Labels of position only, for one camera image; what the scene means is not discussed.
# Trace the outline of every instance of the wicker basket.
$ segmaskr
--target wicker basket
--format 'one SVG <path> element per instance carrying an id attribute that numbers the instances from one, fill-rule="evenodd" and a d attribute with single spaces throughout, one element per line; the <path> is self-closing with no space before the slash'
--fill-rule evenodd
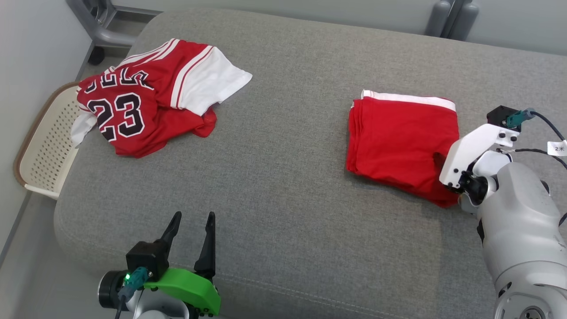
<path id="1" fill-rule="evenodd" d="M 23 187 L 56 200 L 77 155 L 70 138 L 79 116 L 77 84 L 63 85 L 49 97 L 14 162 L 14 174 Z"/>

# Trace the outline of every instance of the gray upholstered bench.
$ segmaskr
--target gray upholstered bench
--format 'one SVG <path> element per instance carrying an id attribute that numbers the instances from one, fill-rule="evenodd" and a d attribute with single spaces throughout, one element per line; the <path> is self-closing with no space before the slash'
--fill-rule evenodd
<path id="1" fill-rule="evenodd" d="M 172 37 L 216 45 L 254 78 L 215 107 L 208 138 L 182 136 L 136 160 L 91 132 L 57 203 L 70 256 L 98 274 L 123 269 L 129 248 L 181 210 L 170 261 L 192 268 L 214 211 L 225 316 L 491 317 L 476 220 L 345 171 L 349 107 L 362 89 L 443 96 L 461 134 L 500 104 L 536 107 L 565 132 L 567 57 L 217 9 L 156 17 L 130 53 Z M 533 120 L 519 146 L 546 138 Z M 561 167 L 517 158 L 567 210 Z"/>

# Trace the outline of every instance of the cable label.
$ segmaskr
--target cable label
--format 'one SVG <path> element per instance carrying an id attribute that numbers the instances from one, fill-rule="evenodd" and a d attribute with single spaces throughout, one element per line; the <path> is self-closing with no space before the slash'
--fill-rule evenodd
<path id="1" fill-rule="evenodd" d="M 567 141 L 547 142 L 547 154 L 553 156 L 567 156 Z"/>

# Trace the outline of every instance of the red shorts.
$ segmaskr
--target red shorts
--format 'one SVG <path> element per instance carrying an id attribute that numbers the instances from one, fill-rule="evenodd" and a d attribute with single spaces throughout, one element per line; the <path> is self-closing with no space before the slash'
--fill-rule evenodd
<path id="1" fill-rule="evenodd" d="M 458 195 L 439 181 L 445 158 L 459 139 L 450 100 L 363 91 L 349 115 L 346 169 L 425 198 L 441 207 Z"/>

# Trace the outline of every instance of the chair wheel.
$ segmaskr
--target chair wheel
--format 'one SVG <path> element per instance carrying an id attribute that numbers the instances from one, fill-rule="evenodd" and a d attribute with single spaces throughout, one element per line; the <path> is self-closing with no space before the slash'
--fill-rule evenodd
<path id="1" fill-rule="evenodd" d="M 95 47 L 92 49 L 91 56 L 88 57 L 90 65 L 99 65 L 104 60 L 104 49 L 102 47 Z"/>

